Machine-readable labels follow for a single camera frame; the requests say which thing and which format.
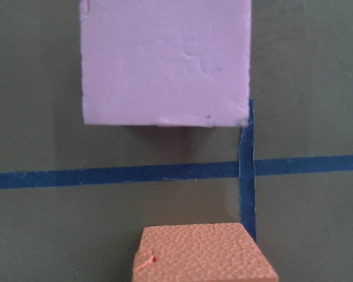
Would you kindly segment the orange foam block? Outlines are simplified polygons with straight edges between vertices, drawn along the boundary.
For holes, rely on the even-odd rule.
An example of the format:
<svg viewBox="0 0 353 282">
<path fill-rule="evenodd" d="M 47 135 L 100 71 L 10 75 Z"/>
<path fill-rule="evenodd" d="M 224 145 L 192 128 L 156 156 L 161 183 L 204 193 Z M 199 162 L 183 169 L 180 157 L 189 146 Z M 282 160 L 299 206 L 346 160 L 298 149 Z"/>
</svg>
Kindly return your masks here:
<svg viewBox="0 0 353 282">
<path fill-rule="evenodd" d="M 144 228 L 132 281 L 278 281 L 241 223 Z"/>
</svg>

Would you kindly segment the blue tape line far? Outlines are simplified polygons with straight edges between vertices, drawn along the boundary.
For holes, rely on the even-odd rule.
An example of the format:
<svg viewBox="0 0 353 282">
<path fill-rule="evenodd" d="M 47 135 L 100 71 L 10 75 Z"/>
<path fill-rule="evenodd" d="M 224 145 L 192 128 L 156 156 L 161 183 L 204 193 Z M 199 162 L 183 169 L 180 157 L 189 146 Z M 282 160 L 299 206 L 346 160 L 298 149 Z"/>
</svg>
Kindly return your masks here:
<svg viewBox="0 0 353 282">
<path fill-rule="evenodd" d="M 0 190 L 353 171 L 353 155 L 0 173 Z"/>
</svg>

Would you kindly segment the blue tape line lengthwise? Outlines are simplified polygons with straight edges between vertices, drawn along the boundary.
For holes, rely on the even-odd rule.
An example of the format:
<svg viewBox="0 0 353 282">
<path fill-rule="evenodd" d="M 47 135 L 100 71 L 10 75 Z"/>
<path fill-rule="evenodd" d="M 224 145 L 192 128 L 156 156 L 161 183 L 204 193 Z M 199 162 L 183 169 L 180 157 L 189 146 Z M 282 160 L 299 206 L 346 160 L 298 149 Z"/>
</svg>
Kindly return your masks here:
<svg viewBox="0 0 353 282">
<path fill-rule="evenodd" d="M 254 101 L 249 100 L 248 126 L 241 130 L 239 143 L 239 195 L 241 223 L 254 241 L 257 240 L 256 188 L 254 169 L 255 144 Z"/>
</svg>

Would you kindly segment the pink foam block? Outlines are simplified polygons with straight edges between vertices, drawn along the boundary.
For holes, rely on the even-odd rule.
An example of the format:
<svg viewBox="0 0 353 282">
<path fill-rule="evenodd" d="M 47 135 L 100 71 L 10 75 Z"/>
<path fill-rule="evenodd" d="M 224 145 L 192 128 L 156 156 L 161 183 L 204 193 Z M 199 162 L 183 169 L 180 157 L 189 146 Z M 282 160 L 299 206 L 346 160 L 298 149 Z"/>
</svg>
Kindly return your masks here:
<svg viewBox="0 0 353 282">
<path fill-rule="evenodd" d="M 251 1 L 81 1 L 87 125 L 245 127 Z"/>
</svg>

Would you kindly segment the brown paper table cover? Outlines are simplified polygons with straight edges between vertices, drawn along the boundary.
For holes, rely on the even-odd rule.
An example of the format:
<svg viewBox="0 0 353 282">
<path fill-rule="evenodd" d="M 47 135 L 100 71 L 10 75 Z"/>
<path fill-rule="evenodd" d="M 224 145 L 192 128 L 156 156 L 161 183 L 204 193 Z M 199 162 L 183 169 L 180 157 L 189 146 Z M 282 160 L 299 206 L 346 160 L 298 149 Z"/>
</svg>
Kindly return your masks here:
<svg viewBox="0 0 353 282">
<path fill-rule="evenodd" d="M 255 160 L 353 155 L 353 1 L 254 1 Z M 0 173 L 237 162 L 238 128 L 87 126 L 78 1 L 0 1 Z M 0 281 L 131 281 L 146 226 L 236 222 L 237 177 L 0 189 Z M 281 281 L 353 281 L 353 171 L 256 178 Z"/>
</svg>

